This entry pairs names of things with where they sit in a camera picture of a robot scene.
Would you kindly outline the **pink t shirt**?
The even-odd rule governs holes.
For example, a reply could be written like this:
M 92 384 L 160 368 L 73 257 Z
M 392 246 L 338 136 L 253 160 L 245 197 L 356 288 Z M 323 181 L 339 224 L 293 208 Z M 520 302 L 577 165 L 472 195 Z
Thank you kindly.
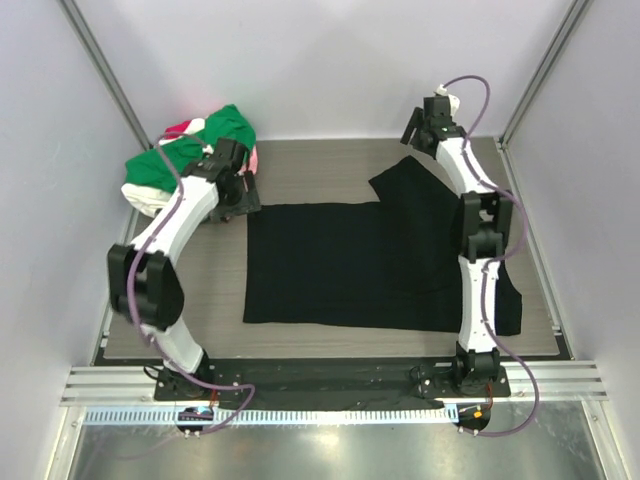
M 259 165 L 257 147 L 254 146 L 249 154 L 248 159 L 243 164 L 242 172 L 251 172 L 253 175 L 257 174 Z

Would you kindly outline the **green t shirt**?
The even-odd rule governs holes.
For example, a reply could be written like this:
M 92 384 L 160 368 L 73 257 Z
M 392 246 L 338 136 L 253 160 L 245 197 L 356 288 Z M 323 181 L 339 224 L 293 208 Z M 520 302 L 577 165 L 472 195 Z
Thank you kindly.
M 251 152 L 257 136 L 253 126 L 233 104 L 226 105 L 206 118 L 194 118 L 200 122 L 194 135 L 214 147 L 219 138 L 231 138 L 244 144 Z M 178 173 L 191 162 L 202 158 L 202 146 L 191 137 L 181 136 L 162 142 L 162 150 Z M 177 188 L 175 177 L 169 171 L 156 149 L 145 151 L 125 163 L 125 183 L 154 187 L 168 193 Z

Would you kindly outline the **white t shirt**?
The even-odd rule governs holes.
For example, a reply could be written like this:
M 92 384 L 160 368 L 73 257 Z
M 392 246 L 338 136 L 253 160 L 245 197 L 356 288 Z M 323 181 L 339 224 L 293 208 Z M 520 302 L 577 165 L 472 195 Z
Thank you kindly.
M 131 183 L 125 183 L 121 187 L 121 193 L 135 210 L 149 218 L 155 218 L 172 196 L 171 193 L 154 187 Z

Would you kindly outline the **red t shirt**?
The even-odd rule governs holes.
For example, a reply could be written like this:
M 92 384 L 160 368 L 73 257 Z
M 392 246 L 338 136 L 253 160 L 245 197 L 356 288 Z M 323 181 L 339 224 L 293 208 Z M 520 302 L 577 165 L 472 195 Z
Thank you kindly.
M 180 138 L 184 134 L 192 134 L 199 130 L 200 122 L 198 119 L 184 121 L 176 125 L 169 126 L 164 131 L 164 141 L 172 141 Z

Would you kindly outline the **black t shirt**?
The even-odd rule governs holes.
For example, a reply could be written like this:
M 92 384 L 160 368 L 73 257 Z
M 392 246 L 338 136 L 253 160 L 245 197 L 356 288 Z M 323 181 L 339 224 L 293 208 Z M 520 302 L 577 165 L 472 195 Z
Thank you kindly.
M 369 183 L 375 202 L 249 216 L 245 323 L 460 330 L 457 196 L 412 156 Z

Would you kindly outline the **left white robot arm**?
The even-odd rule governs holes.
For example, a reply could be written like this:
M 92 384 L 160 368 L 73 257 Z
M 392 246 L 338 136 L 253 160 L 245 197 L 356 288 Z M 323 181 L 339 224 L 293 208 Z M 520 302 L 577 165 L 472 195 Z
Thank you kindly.
M 179 388 L 200 399 L 215 385 L 209 357 L 183 318 L 185 294 L 176 264 L 204 220 L 247 215 L 259 211 L 261 204 L 254 175 L 244 167 L 250 156 L 244 144 L 230 138 L 213 145 L 194 141 L 199 154 L 183 171 L 166 155 L 164 144 L 156 144 L 176 190 L 142 233 L 109 249 L 107 268 L 112 310 L 157 351 L 165 372 L 179 376 Z

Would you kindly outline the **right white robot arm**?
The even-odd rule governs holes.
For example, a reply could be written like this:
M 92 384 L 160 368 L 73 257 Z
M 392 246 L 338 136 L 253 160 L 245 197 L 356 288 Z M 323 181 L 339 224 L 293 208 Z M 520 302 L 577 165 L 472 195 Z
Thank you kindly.
M 487 393 L 499 380 L 495 340 L 496 286 L 509 242 L 513 202 L 500 195 L 481 167 L 463 127 L 460 100 L 438 87 L 414 109 L 401 142 L 431 156 L 459 195 L 452 226 L 462 278 L 462 323 L 445 386 L 465 396 Z

